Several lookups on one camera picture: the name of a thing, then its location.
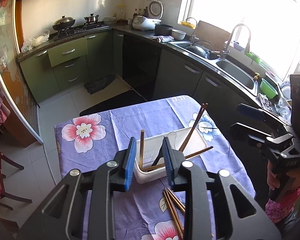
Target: pink sleeve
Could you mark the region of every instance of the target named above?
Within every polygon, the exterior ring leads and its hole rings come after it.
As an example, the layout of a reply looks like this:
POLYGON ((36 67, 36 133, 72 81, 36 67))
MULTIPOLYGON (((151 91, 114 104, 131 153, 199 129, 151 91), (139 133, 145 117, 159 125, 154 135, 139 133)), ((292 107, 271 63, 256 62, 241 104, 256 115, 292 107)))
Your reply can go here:
POLYGON ((278 223, 290 214, 299 196, 300 186, 295 190, 288 191, 279 203, 269 199, 266 204, 266 214, 273 223, 278 223))

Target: kitchen sink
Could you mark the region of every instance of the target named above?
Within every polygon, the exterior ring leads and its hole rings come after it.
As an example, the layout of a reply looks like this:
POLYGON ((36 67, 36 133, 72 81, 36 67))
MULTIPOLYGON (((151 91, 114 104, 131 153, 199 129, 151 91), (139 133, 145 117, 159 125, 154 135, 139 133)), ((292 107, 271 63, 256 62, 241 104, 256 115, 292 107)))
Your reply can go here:
POLYGON ((243 71, 238 66, 234 65, 230 61, 226 59, 221 59, 220 57, 217 59, 209 60, 205 59, 203 57, 200 57, 199 55, 189 51, 186 49, 189 45, 191 45, 190 41, 171 41, 169 42, 173 46, 176 46, 185 52, 192 54, 201 60, 204 60, 205 62, 209 63, 210 65, 213 65, 218 70, 222 71, 223 73, 227 74, 230 78, 238 82, 240 85, 246 88, 252 95, 257 96, 258 91, 258 82, 252 78, 249 74, 247 74, 245 71, 243 71))

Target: cutting board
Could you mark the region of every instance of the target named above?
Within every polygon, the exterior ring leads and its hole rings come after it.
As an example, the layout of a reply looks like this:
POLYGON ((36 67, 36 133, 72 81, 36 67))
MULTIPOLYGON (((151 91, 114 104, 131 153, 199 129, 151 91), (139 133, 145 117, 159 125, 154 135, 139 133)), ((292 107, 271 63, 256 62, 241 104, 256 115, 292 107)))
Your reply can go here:
MULTIPOLYGON (((210 41, 216 49, 223 50, 223 43, 228 40, 230 33, 220 29, 212 24, 199 21, 195 35, 199 37, 200 40, 210 41)), ((200 43, 208 49, 214 49, 209 43, 200 43)))

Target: chopstick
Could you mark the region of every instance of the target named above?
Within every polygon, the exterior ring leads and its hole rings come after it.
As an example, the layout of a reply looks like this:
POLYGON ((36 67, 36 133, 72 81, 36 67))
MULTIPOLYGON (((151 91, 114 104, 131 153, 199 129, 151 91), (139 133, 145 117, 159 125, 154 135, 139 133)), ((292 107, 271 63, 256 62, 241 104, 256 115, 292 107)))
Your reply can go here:
MULTIPOLYGON (((198 152, 191 153, 191 154, 185 156, 185 158, 189 159, 189 158, 191 158, 193 156, 196 156, 196 155, 199 155, 201 153, 204 153, 204 152, 206 152, 206 151, 208 151, 208 150, 210 150, 212 148, 213 148, 213 146, 209 146, 209 147, 207 147, 207 148, 205 148, 203 150, 200 150, 198 152)), ((158 169, 158 168, 162 168, 162 167, 164 167, 164 163, 161 163, 161 164, 158 164, 158 165, 155 165, 155 166, 150 166, 150 167, 147 167, 147 168, 143 168, 142 171, 152 171, 152 170, 155 170, 155 169, 158 169)))
POLYGON ((187 144, 188 144, 188 141, 190 140, 190 137, 191 137, 191 135, 192 135, 194 129, 197 127, 197 124, 198 124, 198 122, 199 122, 199 120, 200 120, 200 118, 201 118, 203 112, 206 110, 207 107, 208 107, 208 104, 207 104, 207 103, 201 105, 201 108, 200 108, 200 110, 199 110, 199 113, 198 113, 198 115, 197 115, 197 118, 196 118, 195 121, 194 121, 194 125, 191 127, 190 132, 188 133, 186 139, 184 140, 184 142, 181 144, 181 146, 180 146, 180 148, 179 148, 179 151, 180 151, 180 152, 183 152, 183 150, 186 148, 186 146, 187 146, 187 144))
POLYGON ((140 152, 139 152, 139 168, 142 170, 143 168, 143 148, 145 145, 145 130, 141 130, 140 135, 140 152))
POLYGON ((172 200, 177 204, 177 206, 180 208, 180 210, 183 213, 186 213, 186 207, 185 205, 177 198, 176 195, 174 195, 174 193, 171 191, 171 189, 166 188, 167 193, 170 195, 170 197, 172 198, 172 200))
POLYGON ((169 195, 165 191, 163 191, 163 195, 166 198, 168 209, 169 209, 172 219, 176 225, 176 228, 179 231, 181 239, 183 239, 183 228, 182 228, 181 222, 179 220, 178 214, 177 214, 176 210, 174 209, 174 206, 172 204, 171 199, 169 198, 169 195))

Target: table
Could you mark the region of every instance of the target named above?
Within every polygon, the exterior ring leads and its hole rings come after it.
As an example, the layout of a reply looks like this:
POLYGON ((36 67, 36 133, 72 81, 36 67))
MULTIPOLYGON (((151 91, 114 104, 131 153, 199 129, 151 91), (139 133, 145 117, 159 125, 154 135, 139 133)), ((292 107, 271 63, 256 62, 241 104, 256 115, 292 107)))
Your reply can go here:
MULTIPOLYGON (((130 137, 140 139, 141 129, 145 130, 147 138, 192 126, 199 109, 200 105, 193 98, 178 96, 78 117, 58 124, 55 126, 55 136, 61 175, 64 177, 72 169, 82 172, 97 169, 101 164, 112 160, 117 151, 126 149, 130 137)), ((242 162, 206 111, 197 127, 208 146, 214 148, 192 161, 202 169, 214 173, 227 169, 254 197, 253 185, 242 162)), ((138 184, 133 177, 128 192, 114 192, 116 239, 180 239, 162 196, 165 187, 168 187, 166 178, 138 184)), ((184 192, 175 194, 185 202, 184 192)), ((209 201, 213 233, 215 223, 211 198, 209 201)), ((87 237, 88 215, 87 204, 84 238, 87 237)), ((183 222, 183 214, 178 211, 178 215, 183 222)))

